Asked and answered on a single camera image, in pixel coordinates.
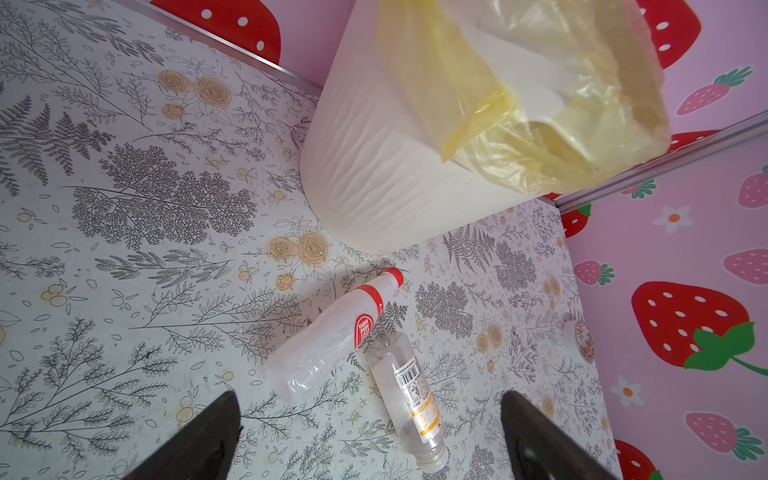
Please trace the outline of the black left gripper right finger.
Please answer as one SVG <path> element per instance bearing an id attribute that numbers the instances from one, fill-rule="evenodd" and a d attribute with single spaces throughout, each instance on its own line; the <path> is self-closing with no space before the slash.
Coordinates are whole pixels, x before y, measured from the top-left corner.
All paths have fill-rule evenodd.
<path id="1" fill-rule="evenodd" d="M 500 408 L 514 479 L 615 478 L 522 394 L 505 392 Z"/>

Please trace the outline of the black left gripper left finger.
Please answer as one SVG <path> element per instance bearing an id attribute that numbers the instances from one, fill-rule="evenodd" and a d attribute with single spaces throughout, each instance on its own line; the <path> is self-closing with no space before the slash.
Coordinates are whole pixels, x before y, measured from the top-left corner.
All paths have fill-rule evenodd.
<path id="1" fill-rule="evenodd" d="M 226 391 L 124 479 L 224 480 L 241 430 L 237 395 Z"/>

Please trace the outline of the white bottle red cap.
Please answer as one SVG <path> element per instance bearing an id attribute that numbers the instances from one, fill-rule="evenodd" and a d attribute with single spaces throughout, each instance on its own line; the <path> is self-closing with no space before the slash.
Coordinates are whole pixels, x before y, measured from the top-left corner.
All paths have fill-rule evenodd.
<path id="1" fill-rule="evenodd" d="M 402 271 L 392 267 L 336 299 L 268 357 L 265 382 L 287 404 L 309 401 L 336 364 L 364 343 L 403 284 Z"/>

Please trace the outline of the clear bottle orange white label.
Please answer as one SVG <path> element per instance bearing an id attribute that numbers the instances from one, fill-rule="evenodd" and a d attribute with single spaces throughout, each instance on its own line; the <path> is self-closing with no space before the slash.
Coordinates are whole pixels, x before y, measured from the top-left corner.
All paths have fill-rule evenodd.
<path id="1" fill-rule="evenodd" d="M 372 343 L 366 361 L 404 450 L 425 474 L 448 465 L 442 417 L 408 336 L 396 332 Z"/>

